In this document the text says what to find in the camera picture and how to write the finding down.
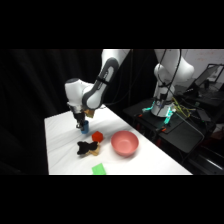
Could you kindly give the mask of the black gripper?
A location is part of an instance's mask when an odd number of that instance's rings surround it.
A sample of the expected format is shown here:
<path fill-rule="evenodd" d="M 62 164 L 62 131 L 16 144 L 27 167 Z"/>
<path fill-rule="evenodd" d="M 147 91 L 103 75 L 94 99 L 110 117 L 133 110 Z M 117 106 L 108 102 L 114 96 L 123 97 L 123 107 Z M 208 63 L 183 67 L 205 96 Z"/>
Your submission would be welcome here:
<path fill-rule="evenodd" d="M 85 113 L 84 112 L 74 113 L 73 116 L 77 121 L 76 128 L 79 129 L 79 130 L 82 130 L 83 129 L 82 123 L 85 120 Z"/>

